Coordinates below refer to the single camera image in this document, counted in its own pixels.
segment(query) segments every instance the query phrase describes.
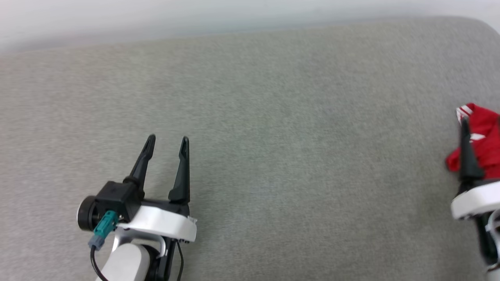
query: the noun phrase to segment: gray connector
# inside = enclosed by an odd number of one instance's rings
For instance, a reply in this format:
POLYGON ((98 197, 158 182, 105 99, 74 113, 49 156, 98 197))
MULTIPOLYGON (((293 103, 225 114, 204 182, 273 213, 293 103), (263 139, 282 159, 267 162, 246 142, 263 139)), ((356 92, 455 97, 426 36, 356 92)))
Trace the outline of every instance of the gray connector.
POLYGON ((92 248, 92 246, 95 246, 95 250, 99 251, 103 245, 104 245, 104 238, 99 236, 99 235, 94 235, 92 238, 88 241, 88 247, 92 248))

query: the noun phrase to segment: red garment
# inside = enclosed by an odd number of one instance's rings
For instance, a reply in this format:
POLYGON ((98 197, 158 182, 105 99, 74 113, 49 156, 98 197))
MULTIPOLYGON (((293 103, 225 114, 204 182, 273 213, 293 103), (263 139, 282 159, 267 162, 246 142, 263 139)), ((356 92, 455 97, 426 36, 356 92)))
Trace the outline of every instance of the red garment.
MULTIPOLYGON (((500 178, 500 115, 484 107, 468 103, 456 109, 461 123, 469 116, 470 140, 485 179, 500 178)), ((460 147, 446 158, 450 171, 460 169, 460 147)))

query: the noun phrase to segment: red fabric with white stripes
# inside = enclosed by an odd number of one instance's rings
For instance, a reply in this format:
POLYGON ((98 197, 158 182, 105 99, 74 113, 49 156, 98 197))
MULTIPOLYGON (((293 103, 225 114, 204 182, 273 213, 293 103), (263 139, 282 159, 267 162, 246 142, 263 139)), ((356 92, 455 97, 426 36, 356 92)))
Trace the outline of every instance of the red fabric with white stripes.
MULTIPOLYGON (((500 178, 500 115, 484 107, 468 103, 456 109, 459 121, 469 116, 472 148, 485 179, 500 178)), ((446 158, 450 171, 460 169, 460 147, 446 158)))

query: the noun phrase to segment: robotic arm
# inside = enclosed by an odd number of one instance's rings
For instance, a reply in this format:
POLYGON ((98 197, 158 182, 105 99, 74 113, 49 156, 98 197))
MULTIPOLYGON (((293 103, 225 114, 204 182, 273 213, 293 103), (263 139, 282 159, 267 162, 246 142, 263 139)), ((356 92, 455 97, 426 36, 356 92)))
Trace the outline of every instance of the robotic arm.
POLYGON ((182 139, 180 163, 168 201, 144 198, 144 181, 155 140, 154 134, 147 138, 130 175, 122 183, 108 181, 97 195, 85 198, 78 208, 78 226, 94 232, 88 245, 97 281, 167 281, 176 246, 181 257, 177 280, 181 278, 184 258, 180 243, 194 242, 197 232, 197 220, 190 216, 188 206, 189 140, 182 139), (115 232, 111 255, 99 270, 94 254, 111 231, 115 232), (135 244, 134 239, 158 242, 160 250, 135 244))
POLYGON ((461 181, 458 194, 451 202, 456 220, 474 220, 481 255, 488 265, 487 281, 500 281, 500 178, 484 180, 472 145, 469 121, 462 119, 460 134, 461 181))

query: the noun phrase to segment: cable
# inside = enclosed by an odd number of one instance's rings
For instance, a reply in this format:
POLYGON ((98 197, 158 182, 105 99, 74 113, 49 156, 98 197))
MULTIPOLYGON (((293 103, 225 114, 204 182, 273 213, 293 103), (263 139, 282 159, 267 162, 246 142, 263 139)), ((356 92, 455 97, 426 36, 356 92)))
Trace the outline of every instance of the cable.
POLYGON ((97 274, 97 276, 102 281, 109 281, 108 279, 106 279, 106 277, 104 277, 103 273, 99 270, 99 267, 97 267, 95 253, 96 253, 96 246, 93 245, 90 248, 90 263, 92 264, 92 268, 94 269, 95 274, 97 274))
POLYGON ((183 257, 183 251, 181 251, 181 244, 179 244, 179 240, 177 240, 177 249, 179 249, 179 255, 180 255, 180 269, 179 269, 179 275, 177 275, 177 281, 181 281, 181 275, 183 274, 183 269, 184 269, 184 257, 183 257))

